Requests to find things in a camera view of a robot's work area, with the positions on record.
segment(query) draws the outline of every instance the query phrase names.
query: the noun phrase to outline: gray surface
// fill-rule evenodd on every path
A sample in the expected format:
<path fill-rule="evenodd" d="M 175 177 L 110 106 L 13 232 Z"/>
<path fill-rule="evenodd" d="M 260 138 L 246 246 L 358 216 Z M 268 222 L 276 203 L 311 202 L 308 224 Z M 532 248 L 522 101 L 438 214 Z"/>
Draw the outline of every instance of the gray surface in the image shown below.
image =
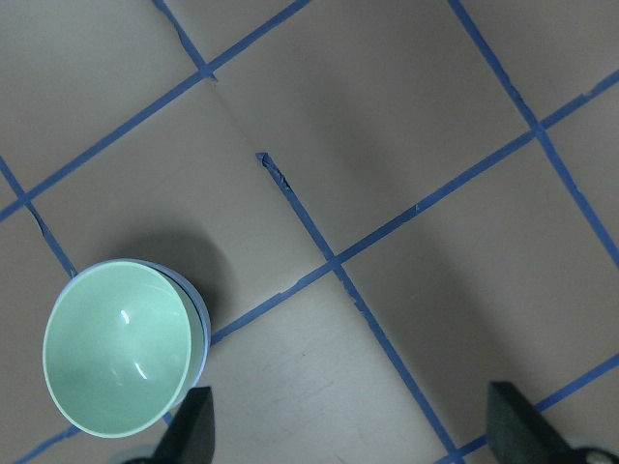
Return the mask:
<path fill-rule="evenodd" d="M 283 5 L 170 8 L 208 61 Z M 466 2 L 540 117 L 619 68 L 616 4 L 558 5 Z M 27 189 L 194 72 L 148 2 L 6 3 L 0 25 L 0 155 Z M 313 0 L 217 77 L 35 200 L 79 270 L 161 262 L 204 294 L 215 331 L 324 262 L 255 152 L 338 251 L 526 130 L 444 2 Z M 611 89 L 550 131 L 615 239 L 616 102 Z M 2 207 L 13 198 L 0 181 Z M 0 448 L 15 459 L 68 426 L 41 368 L 67 278 L 25 210 L 0 224 L 0 245 Z M 484 432 L 487 380 L 537 401 L 618 351 L 617 269 L 535 142 L 345 269 L 457 446 Z M 215 346 L 201 384 L 215 388 L 216 462 L 445 455 L 333 275 Z M 616 447 L 616 388 L 613 372 L 547 413 Z M 33 462 L 116 463 L 163 431 L 79 434 Z M 487 449 L 467 461 L 491 462 Z"/>

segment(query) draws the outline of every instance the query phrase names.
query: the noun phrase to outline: mint green bowl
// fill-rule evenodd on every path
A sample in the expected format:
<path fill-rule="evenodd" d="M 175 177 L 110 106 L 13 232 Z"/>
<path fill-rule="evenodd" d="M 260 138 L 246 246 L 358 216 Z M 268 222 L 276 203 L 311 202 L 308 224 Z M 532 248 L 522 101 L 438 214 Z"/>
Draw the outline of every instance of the mint green bowl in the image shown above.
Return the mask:
<path fill-rule="evenodd" d="M 176 282 L 139 263 L 108 261 L 77 275 L 56 300 L 44 376 L 74 425 L 126 437 L 183 400 L 205 349 L 195 306 Z"/>

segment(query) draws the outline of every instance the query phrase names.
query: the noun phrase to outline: light green plastic bowl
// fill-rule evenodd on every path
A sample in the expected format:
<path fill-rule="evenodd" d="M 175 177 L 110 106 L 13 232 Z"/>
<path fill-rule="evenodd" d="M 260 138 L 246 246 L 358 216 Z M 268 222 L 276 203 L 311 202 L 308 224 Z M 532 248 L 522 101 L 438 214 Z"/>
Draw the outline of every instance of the light green plastic bowl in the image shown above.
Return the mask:
<path fill-rule="evenodd" d="M 180 403 L 205 341 L 192 300 L 148 266 L 108 261 L 77 275 L 58 297 L 44 336 L 45 381 L 74 425 L 126 437 Z"/>

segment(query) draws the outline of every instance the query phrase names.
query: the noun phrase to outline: tiled floor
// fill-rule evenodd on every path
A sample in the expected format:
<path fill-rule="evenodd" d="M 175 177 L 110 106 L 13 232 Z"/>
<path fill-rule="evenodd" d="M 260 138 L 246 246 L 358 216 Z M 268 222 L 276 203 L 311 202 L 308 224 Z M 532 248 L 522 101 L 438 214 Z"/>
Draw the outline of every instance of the tiled floor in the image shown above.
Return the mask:
<path fill-rule="evenodd" d="M 0 6 L 11 462 L 121 463 L 165 430 L 56 411 L 65 256 L 203 293 L 217 463 L 492 462 L 497 379 L 619 448 L 616 3 L 155 3 Z"/>

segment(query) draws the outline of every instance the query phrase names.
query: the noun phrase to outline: bowl rim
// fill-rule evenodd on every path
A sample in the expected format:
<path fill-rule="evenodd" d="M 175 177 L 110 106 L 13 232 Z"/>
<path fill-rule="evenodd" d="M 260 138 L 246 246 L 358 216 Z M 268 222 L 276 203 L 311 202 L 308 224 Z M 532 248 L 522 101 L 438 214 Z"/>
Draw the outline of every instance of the bowl rim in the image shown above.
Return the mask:
<path fill-rule="evenodd" d="M 43 367 L 44 367 L 44 377 L 45 377 L 45 383 L 47 385 L 47 390 L 49 391 L 49 394 L 51 395 L 51 398 L 54 401 L 54 403 L 56 404 L 56 407 L 58 408 L 58 410 L 62 413 L 62 415 L 70 423 L 75 425 L 80 430 L 83 430 L 84 432 L 87 432 L 87 433 L 89 433 L 91 435 L 94 435 L 94 436 L 97 436 L 97 437 L 101 437 L 101 438 L 123 438 L 123 437 L 131 436 L 131 435 L 133 435 L 135 433 L 138 433 L 138 432 L 140 432 L 142 430 L 145 430 L 146 428 L 150 427 L 152 424 L 157 422 L 166 412 L 168 412 L 173 407 L 175 399 L 177 398 L 180 390 L 183 388 L 183 385 L 184 385 L 185 380 L 187 378 L 187 375 L 189 373 L 190 357 L 191 357 L 191 353 L 192 353 L 192 339 L 191 339 L 190 336 L 186 336 L 187 355 L 186 355 L 186 358 L 185 358 L 185 364 L 183 366 L 183 372 L 182 372 L 182 375 L 179 378 L 178 385 L 176 386 L 174 392 L 170 395 L 170 397 L 167 400 L 167 402 L 165 403 L 165 405 L 157 413 L 155 413 L 152 418 L 150 418 L 149 420 L 147 420 L 146 422 L 144 422 L 143 424 L 141 424 L 141 425 L 139 425 L 137 427 L 133 427 L 133 428 L 127 429 L 125 431 L 114 432 L 114 433 L 101 432 L 101 431 L 93 430 L 93 429 L 91 429 L 91 428 L 89 428 L 89 427 L 87 427 L 87 426 L 77 422 L 75 419 L 73 419 L 69 415 L 69 413 L 67 413 L 67 411 L 65 411 L 65 409 L 62 407 L 62 405 L 60 404 L 60 402 L 56 398 L 56 395 L 54 394 L 53 388 L 51 387 L 51 385 L 49 383 L 49 378 L 48 378 L 48 373 L 47 373 L 46 352 L 47 352 L 47 342 L 48 342 L 49 328 L 50 328 L 51 323 L 54 320 L 54 318 L 57 317 L 60 304 L 62 303 L 64 298 L 69 294 L 69 292 L 71 292 L 79 284 L 79 282 L 81 282 L 85 278 L 91 276 L 92 273 L 100 271 L 102 268 L 109 268 L 109 267 L 116 267 L 116 266 L 128 266 L 128 267 L 132 267 L 132 268 L 138 268 L 138 269 L 140 269 L 142 271 L 145 271 L 146 273 L 148 273 L 148 274 L 150 274 L 152 276 L 156 276 L 157 279 L 162 283 L 163 286 L 169 288 L 170 290 L 172 290 L 174 292 L 175 298 L 178 300 L 179 306 L 185 307 L 185 305 L 183 304 L 183 300 L 181 299 L 180 295 L 178 295 L 178 291 L 174 288 L 173 285 L 170 284 L 170 282 L 165 278 L 164 275 L 162 275 L 157 270 L 155 270 L 155 269 L 153 269 L 153 268 L 151 268 L 151 267 L 149 267 L 149 266 L 147 266 L 145 264 L 142 264 L 142 263 L 139 263 L 139 262 L 135 262 L 135 261 L 132 261 L 132 260 L 123 260 L 123 259 L 113 259 L 113 260 L 103 261 L 103 262 L 94 264 L 94 265 L 84 269 L 83 271 L 81 271 L 80 273 L 75 275 L 65 285 L 63 290 L 58 295 L 58 298 L 56 298 L 56 301 L 54 302 L 53 309 L 51 310 L 51 313 L 49 314 L 49 318 L 47 319 L 47 325 L 45 326 L 45 334 L 44 334 L 44 342 L 43 342 Z M 191 333 L 190 321 L 189 321 L 189 317 L 188 317 L 186 311 L 183 313 L 183 316 L 184 316 L 183 317 L 183 322 L 184 322 L 186 333 L 190 334 Z"/>

